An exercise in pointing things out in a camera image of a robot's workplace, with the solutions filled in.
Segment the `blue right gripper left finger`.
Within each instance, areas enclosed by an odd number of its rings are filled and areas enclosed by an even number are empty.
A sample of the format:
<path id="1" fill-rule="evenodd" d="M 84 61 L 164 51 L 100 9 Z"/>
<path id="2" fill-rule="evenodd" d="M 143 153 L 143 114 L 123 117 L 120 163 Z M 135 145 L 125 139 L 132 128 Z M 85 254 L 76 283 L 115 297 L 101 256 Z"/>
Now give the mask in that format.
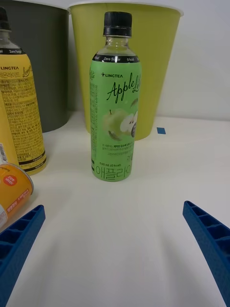
<path id="1" fill-rule="evenodd" d="M 7 305 L 19 274 L 46 219 L 38 205 L 0 234 L 0 306 Z"/>

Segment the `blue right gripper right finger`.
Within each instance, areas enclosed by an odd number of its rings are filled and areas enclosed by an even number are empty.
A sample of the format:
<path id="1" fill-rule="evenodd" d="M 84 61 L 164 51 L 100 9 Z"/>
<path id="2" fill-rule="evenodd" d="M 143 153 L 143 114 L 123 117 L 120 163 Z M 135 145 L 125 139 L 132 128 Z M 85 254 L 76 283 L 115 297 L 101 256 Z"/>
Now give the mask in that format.
<path id="1" fill-rule="evenodd" d="M 230 305 L 230 229 L 190 201 L 183 217 L 195 237 L 226 306 Z"/>

